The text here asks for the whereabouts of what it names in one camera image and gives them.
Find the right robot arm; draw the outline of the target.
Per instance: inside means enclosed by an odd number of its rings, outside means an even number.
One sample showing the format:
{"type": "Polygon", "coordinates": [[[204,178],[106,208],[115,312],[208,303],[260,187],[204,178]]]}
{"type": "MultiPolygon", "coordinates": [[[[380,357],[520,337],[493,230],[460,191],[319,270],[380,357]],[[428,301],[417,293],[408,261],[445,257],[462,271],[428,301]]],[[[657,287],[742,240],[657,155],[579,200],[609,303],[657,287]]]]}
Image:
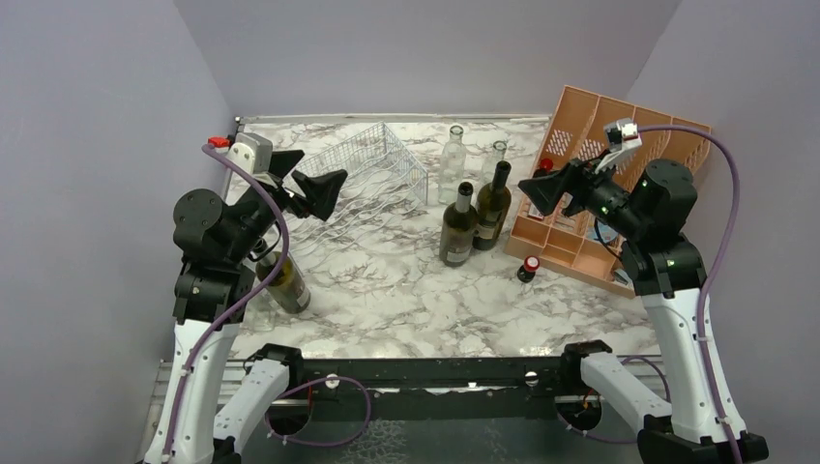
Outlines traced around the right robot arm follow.
{"type": "Polygon", "coordinates": [[[587,212],[623,238],[619,259],[654,327],[670,397],[660,398],[593,342],[566,350],[557,370],[560,385],[572,393],[600,393],[634,430],[645,463],[768,458],[766,440],[747,431],[720,372],[705,265],[682,231],[697,198],[690,171],[656,159],[626,190],[595,165],[572,160],[519,187],[544,214],[568,196],[565,216],[587,212]]]}

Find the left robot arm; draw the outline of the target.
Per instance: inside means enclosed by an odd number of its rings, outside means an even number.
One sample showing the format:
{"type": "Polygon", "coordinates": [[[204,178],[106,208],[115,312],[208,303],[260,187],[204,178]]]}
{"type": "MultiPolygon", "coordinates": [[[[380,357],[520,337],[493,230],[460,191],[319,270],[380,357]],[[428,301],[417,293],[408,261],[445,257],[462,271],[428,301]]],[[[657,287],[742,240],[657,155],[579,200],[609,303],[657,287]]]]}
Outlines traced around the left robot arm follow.
{"type": "Polygon", "coordinates": [[[238,463],[272,402],[303,387],[300,351],[266,345],[249,381],[219,406],[223,373],[246,306],[288,261],[285,214],[329,218],[347,179],[343,169],[309,177],[297,168],[303,155],[300,150],[273,153],[264,168],[271,184],[245,172],[248,189],[233,204],[206,188],[177,201],[173,241],[182,251],[182,268],[174,286],[174,356],[145,462],[238,463]]]}

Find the silver-neck green wine bottle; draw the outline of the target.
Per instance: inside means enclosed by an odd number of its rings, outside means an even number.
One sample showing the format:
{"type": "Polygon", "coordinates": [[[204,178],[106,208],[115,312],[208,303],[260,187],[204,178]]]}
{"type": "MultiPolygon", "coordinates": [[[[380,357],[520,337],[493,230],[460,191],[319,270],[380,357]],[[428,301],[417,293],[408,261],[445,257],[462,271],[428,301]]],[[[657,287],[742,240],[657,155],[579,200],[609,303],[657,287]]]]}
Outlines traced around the silver-neck green wine bottle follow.
{"type": "Polygon", "coordinates": [[[478,213],[472,205],[473,185],[459,184],[454,203],[443,214],[439,258],[448,267],[462,266],[471,254],[478,223],[478,213]]]}

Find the dark-neck green wine bottle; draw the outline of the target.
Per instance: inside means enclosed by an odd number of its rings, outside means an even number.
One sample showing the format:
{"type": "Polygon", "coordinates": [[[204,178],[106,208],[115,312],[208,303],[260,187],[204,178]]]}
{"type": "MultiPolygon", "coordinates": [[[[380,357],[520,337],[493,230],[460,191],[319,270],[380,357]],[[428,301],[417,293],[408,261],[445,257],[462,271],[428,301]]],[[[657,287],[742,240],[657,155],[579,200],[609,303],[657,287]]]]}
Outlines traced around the dark-neck green wine bottle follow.
{"type": "Polygon", "coordinates": [[[473,238],[474,249],[489,250],[498,242],[512,204],[512,194],[507,187],[510,172],[511,165],[507,161],[497,162],[492,179],[478,193],[478,222],[473,238]]]}

